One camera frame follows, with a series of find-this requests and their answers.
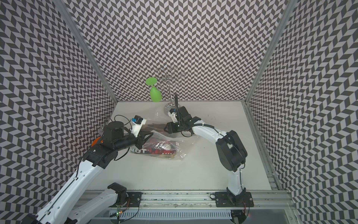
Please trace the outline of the yellow plaid shirt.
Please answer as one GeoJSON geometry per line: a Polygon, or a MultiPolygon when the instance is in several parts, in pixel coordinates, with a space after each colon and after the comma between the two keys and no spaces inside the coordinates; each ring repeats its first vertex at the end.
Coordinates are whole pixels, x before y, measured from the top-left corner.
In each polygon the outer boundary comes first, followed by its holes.
{"type": "Polygon", "coordinates": [[[164,131],[165,124],[148,121],[143,130],[152,132],[153,135],[144,144],[144,154],[163,159],[184,159],[187,156],[185,141],[178,133],[164,131]]]}

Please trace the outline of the clear plastic vacuum bag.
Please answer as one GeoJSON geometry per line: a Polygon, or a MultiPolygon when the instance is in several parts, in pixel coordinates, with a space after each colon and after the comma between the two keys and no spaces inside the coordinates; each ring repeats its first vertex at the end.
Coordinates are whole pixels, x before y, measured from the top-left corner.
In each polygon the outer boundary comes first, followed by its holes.
{"type": "Polygon", "coordinates": [[[172,121],[164,114],[162,108],[150,108],[141,112],[147,119],[142,126],[143,131],[152,132],[153,136],[143,145],[142,149],[131,147],[130,152],[167,160],[183,160],[194,148],[199,137],[187,132],[169,134],[164,131],[166,124],[172,121]]]}

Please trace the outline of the red plaid shirt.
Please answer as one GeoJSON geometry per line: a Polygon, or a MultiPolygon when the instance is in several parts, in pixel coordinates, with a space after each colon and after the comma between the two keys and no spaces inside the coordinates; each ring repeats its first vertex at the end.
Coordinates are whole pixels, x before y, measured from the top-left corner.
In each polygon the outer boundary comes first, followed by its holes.
{"type": "Polygon", "coordinates": [[[142,149],[130,148],[130,152],[135,154],[173,156],[177,152],[177,141],[151,141],[146,142],[142,149]]]}

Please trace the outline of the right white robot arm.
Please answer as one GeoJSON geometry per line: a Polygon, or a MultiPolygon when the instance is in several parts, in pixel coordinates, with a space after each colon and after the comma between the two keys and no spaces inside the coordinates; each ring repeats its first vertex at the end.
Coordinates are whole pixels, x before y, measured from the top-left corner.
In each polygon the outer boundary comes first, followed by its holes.
{"type": "Polygon", "coordinates": [[[216,129],[199,117],[192,117],[184,106],[179,106],[178,95],[174,95],[174,107],[168,112],[172,122],[166,124],[164,131],[172,133],[189,132],[198,135],[216,146],[219,160],[228,171],[227,198],[232,206],[243,203],[246,188],[242,182],[242,170],[246,167],[248,152],[238,134],[216,129]]]}

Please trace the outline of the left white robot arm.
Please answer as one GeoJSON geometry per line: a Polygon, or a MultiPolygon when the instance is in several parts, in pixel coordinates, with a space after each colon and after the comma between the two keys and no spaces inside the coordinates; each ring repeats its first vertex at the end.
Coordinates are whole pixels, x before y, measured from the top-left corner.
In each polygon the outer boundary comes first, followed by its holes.
{"type": "Polygon", "coordinates": [[[78,168],[61,190],[36,215],[28,214],[22,223],[87,224],[110,206],[129,206],[130,198],[126,187],[112,183],[99,196],[77,209],[74,208],[89,185],[116,159],[120,150],[131,147],[141,149],[153,136],[153,132],[141,129],[146,119],[135,116],[131,123],[132,128],[128,134],[124,133],[127,129],[120,121],[104,126],[102,137],[83,155],[78,168]]]}

